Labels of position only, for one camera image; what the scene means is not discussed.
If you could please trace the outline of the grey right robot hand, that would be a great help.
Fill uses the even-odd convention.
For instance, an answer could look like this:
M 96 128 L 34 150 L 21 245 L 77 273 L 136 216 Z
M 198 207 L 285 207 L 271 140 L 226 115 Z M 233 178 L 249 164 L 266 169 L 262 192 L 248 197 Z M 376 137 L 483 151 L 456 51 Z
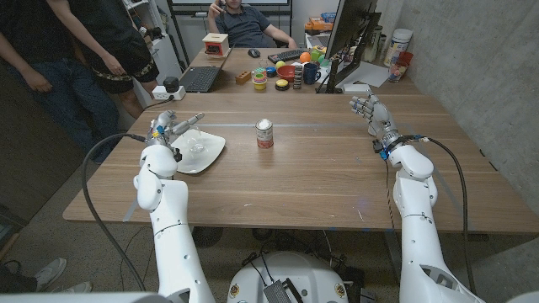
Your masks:
M 368 98 L 354 96 L 350 105 L 356 114 L 366 120 L 368 133 L 384 145 L 389 145 L 400 136 L 391 113 L 374 93 Z

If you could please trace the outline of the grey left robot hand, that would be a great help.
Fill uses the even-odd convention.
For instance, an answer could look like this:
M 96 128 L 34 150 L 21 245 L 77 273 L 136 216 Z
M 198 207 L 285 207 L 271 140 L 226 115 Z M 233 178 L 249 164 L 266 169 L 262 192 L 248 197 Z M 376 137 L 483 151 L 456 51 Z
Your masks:
M 146 144 L 148 146 L 159 145 L 171 147 L 170 137 L 183 135 L 192 125 L 205 117 L 204 113 L 198 113 L 188 120 L 175 122 L 175 112 L 166 110 L 156 119 L 152 120 L 150 130 L 148 131 Z

